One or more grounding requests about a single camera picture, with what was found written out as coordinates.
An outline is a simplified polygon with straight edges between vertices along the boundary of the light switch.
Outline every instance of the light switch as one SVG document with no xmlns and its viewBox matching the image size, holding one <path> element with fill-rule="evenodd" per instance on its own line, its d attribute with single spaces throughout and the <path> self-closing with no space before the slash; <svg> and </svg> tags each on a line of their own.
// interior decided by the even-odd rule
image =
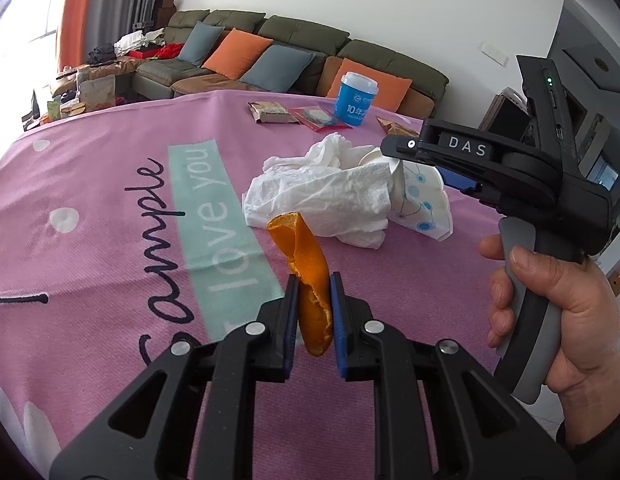
<svg viewBox="0 0 620 480">
<path fill-rule="evenodd" d="M 483 43 L 480 48 L 480 51 L 488 57 L 491 57 L 494 61 L 496 61 L 499 65 L 505 66 L 507 64 L 507 57 L 503 52 L 497 49 L 493 44 L 488 43 L 487 41 Z"/>
</svg>

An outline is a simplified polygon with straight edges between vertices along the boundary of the white polka dot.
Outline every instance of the white polka dot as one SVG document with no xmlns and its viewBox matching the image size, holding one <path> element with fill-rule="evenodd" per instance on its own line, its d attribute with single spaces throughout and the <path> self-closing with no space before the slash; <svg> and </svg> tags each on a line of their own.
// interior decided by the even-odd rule
<svg viewBox="0 0 620 480">
<path fill-rule="evenodd" d="M 33 140 L 32 141 L 32 147 L 34 148 L 35 152 L 42 152 L 49 145 L 50 145 L 50 141 L 49 140 L 45 140 L 45 139 L 39 139 L 39 140 Z"/>
<path fill-rule="evenodd" d="M 61 207 L 50 212 L 50 225 L 60 233 L 73 231 L 79 223 L 79 212 L 71 207 Z"/>
</svg>

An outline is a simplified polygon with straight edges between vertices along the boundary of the hand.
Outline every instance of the hand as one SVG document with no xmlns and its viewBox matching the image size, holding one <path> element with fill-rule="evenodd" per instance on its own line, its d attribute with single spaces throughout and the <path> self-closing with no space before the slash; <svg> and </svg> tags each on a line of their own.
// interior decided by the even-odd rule
<svg viewBox="0 0 620 480">
<path fill-rule="evenodd" d="M 500 235 L 485 238 L 480 253 L 503 260 Z M 561 345 L 545 379 L 558 394 L 568 444 L 601 433 L 620 413 L 620 318 L 612 289 L 594 262 L 581 265 L 515 247 L 510 268 L 531 291 L 563 309 Z M 514 328 L 514 294 L 505 269 L 490 278 L 492 305 L 488 345 L 499 346 Z"/>
</svg>

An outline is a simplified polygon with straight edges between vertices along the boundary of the finger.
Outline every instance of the finger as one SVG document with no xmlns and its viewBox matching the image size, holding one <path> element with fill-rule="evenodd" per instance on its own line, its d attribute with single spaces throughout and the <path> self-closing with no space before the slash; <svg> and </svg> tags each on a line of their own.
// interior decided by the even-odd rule
<svg viewBox="0 0 620 480">
<path fill-rule="evenodd" d="M 490 328 L 488 332 L 488 346 L 490 348 L 496 348 L 503 343 L 503 338 L 494 333 L 494 331 Z"/>
<path fill-rule="evenodd" d="M 514 330 L 516 319 L 514 318 L 514 312 L 511 308 L 499 310 L 492 305 L 488 312 L 488 316 L 490 319 L 490 328 L 494 334 L 503 337 Z"/>
<path fill-rule="evenodd" d="M 592 274 L 586 272 L 587 267 L 522 247 L 515 247 L 510 252 L 510 268 L 531 291 L 570 310 L 586 308 L 587 301 L 582 300 L 590 298 L 591 291 L 597 286 Z"/>
<path fill-rule="evenodd" d="M 478 252 L 490 260 L 505 260 L 501 235 L 491 235 L 483 238 L 478 245 Z"/>
<path fill-rule="evenodd" d="M 505 267 L 501 267 L 492 272 L 488 283 L 490 284 L 492 303 L 496 305 L 497 308 L 505 308 L 509 305 L 514 296 L 514 285 L 506 274 Z"/>
</svg>

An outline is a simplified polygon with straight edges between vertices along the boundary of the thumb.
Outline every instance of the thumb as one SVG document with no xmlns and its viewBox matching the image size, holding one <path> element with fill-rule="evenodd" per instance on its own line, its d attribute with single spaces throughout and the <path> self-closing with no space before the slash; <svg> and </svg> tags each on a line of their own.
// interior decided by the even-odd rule
<svg viewBox="0 0 620 480">
<path fill-rule="evenodd" d="M 514 247 L 509 255 L 510 268 L 523 285 L 552 303 L 580 312 L 590 305 L 593 290 L 597 290 L 592 275 L 585 267 L 557 260 L 547 254 L 533 253 Z"/>
</svg>

